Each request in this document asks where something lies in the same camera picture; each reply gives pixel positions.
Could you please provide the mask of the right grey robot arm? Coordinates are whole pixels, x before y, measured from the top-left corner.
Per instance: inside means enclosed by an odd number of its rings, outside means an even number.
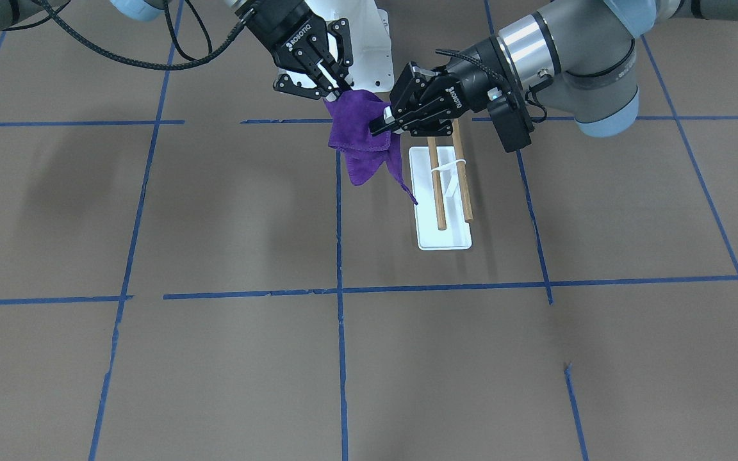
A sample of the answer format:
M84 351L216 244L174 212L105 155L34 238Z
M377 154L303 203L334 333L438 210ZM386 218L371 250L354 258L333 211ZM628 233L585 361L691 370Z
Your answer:
M352 89L350 67L354 63L350 23L346 18L326 20L304 1L233 1L237 18L231 32L218 47L210 47L201 58L187 55L179 44L167 1L114 1L112 6L126 17L139 21L164 15L172 46L182 62L163 64L127 58L94 44L79 34L61 12L65 1L0 1L0 32L29 29L51 21L78 43L103 58L138 69L182 71L207 65L249 30L282 72L276 91L307 99L334 101Z

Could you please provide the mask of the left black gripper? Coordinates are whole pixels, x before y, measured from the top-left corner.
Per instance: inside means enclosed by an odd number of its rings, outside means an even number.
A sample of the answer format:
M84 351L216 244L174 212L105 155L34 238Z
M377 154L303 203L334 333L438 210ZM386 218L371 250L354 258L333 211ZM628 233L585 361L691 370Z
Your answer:
M390 91L391 107L369 123L369 133L448 135L452 120L480 113L489 101L513 89L504 52L494 38L463 51L438 49L449 61L433 69L407 62Z

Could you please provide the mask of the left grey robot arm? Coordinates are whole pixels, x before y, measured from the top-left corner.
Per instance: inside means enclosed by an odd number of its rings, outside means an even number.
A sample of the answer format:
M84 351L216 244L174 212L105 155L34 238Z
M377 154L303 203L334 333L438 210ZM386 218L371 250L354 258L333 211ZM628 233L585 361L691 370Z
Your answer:
M391 105L369 125L374 135L451 135L453 120L488 111L507 152L530 144L537 118L551 107L580 130L609 137L639 111L636 41L673 18L738 21L738 1L553 1L431 70L410 62Z

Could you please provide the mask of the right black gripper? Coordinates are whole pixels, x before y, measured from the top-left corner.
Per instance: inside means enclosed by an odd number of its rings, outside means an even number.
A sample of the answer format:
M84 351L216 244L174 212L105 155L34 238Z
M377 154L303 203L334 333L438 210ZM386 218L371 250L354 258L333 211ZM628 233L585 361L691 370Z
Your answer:
M289 73L278 73L273 90L320 100L329 90L351 90L350 67L354 64L350 22L346 18L327 21L304 1L244 1L241 18L252 13L246 26L269 51L276 67L315 75L322 68L321 88L308 88ZM330 39L336 50L330 50Z

